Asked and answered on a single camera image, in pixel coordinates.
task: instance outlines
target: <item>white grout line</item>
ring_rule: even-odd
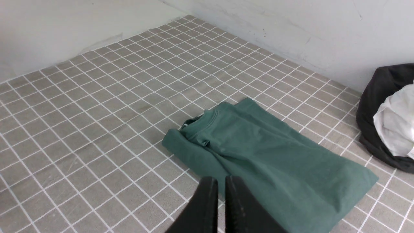
[[[411,209],[412,209],[413,205],[414,205],[414,200],[411,202],[411,205],[410,205],[410,207],[408,208],[408,211],[407,211],[407,213],[405,214],[404,219],[402,220],[402,223],[401,223],[400,228],[398,229],[397,233],[400,233],[400,231],[401,231],[401,229],[402,229],[402,226],[404,225],[405,221],[407,220],[408,214],[410,213],[410,211],[411,211]]]
[[[30,137],[30,134],[28,133],[28,131],[26,130],[26,129],[24,129],[23,127],[22,127],[22,129],[25,131],[25,133]],[[8,141],[6,141],[6,138],[4,138],[3,137],[3,135],[1,135],[1,137],[4,139],[4,141],[9,145],[9,147],[11,148],[11,145],[9,144],[9,142]],[[76,232],[77,233],[77,231],[76,231],[76,229],[73,227],[73,225],[72,224],[70,224],[70,222],[67,220],[67,218],[66,218],[66,216],[62,213],[62,211],[60,210],[60,209],[58,209],[57,208],[57,205],[56,205],[56,203],[53,201],[53,199],[49,196],[49,194],[46,192],[46,190],[44,189],[44,187],[42,186],[42,184],[40,184],[40,182],[35,178],[35,176],[33,176],[33,173],[30,171],[30,169],[27,167],[27,165],[19,158],[19,156],[18,156],[18,154],[17,154],[17,152],[13,149],[13,148],[11,148],[12,149],[12,151],[13,151],[13,153],[14,153],[14,155],[17,157],[17,159],[21,162],[21,164],[24,166],[24,168],[27,170],[27,172],[34,178],[34,180],[35,180],[35,182],[37,183],[37,185],[39,186],[39,188],[43,191],[43,193],[45,194],[45,196],[49,199],[49,201],[52,203],[52,205],[54,206],[54,208],[53,209],[56,209],[60,214],[61,214],[61,216],[63,217],[63,219],[67,222],[67,224],[72,228],[72,230],[74,231],[74,232]],[[6,181],[4,180],[4,183],[5,183],[5,185],[10,189],[10,187],[9,187],[9,185],[6,183]]]
[[[390,183],[390,181],[391,181],[392,177],[394,177],[394,174],[395,174],[395,172],[396,172],[396,171],[397,171],[397,170],[394,170],[394,172],[392,173],[391,177],[388,179],[388,181],[387,181],[387,183],[385,184],[384,188],[382,189],[382,191],[381,191],[380,195],[378,196],[378,200],[381,198],[381,196],[382,196],[382,194],[384,193],[384,191],[385,191],[386,187],[387,187],[387,186],[388,186],[388,184]],[[374,210],[375,206],[377,205],[378,200],[376,200],[376,201],[375,201],[375,203],[374,203],[374,205],[371,207],[371,210],[369,211],[369,213],[368,213],[367,217],[366,217],[366,218],[365,218],[365,220],[363,221],[363,223],[362,223],[361,227],[358,229],[358,232],[357,232],[357,233],[360,233],[360,232],[361,232],[361,230],[362,230],[363,226],[365,225],[366,221],[367,221],[367,220],[368,220],[368,218],[371,216],[372,211]]]

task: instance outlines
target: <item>scuff mark on wall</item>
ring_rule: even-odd
[[[109,38],[106,38],[105,40],[101,40],[99,42],[93,43],[92,45],[82,49],[78,54],[86,53],[86,52],[104,47],[105,45],[113,44],[117,41],[122,40],[122,38],[123,38],[123,33],[120,33],[115,36],[111,36]]]
[[[316,37],[316,38],[320,39],[321,41],[323,41],[323,39],[322,39],[322,38],[320,38],[319,36],[317,36],[317,35],[315,35],[315,34],[313,34],[313,33],[309,32],[309,31],[307,31],[306,29],[302,28],[301,26],[299,26],[299,25],[295,24],[295,23],[294,23],[294,22],[292,22],[290,19],[285,18],[285,20],[286,20],[286,22],[287,22],[288,24],[290,24],[291,26],[293,26],[293,27],[295,27],[295,28],[298,28],[298,29],[300,29],[301,31],[304,31],[304,32],[306,32],[307,34],[309,34],[309,35],[311,35],[311,36],[313,36],[313,37]]]
[[[361,21],[361,20],[363,19],[363,17],[362,17],[362,15],[361,15],[361,13],[359,12],[358,7],[356,7],[355,1],[354,1],[354,0],[352,0],[352,3],[354,4],[355,10],[356,10],[356,12],[357,12],[357,13],[358,13],[358,15],[359,15],[359,21]]]

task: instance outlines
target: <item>black fabric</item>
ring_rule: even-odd
[[[166,233],[217,233],[218,185],[203,177]],[[226,177],[226,233],[288,233],[260,205],[241,177]]]
[[[166,233],[217,233],[219,186],[212,177],[204,177],[193,197]]]
[[[361,130],[359,141],[379,160],[404,172],[414,173],[414,160],[393,156],[381,141],[375,126],[374,115],[388,96],[393,95],[414,80],[414,63],[378,68],[359,101],[356,122]]]
[[[226,233],[287,233],[237,176],[226,177]]]

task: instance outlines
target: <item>green t-shirt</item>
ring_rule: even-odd
[[[290,233],[328,233],[378,180],[249,98],[187,120],[162,144],[198,175],[215,177],[222,195],[226,176],[242,177]]]

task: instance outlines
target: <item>white wall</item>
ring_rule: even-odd
[[[413,0],[162,1],[359,91],[414,62]]]
[[[0,82],[184,15],[155,0],[2,0]]]

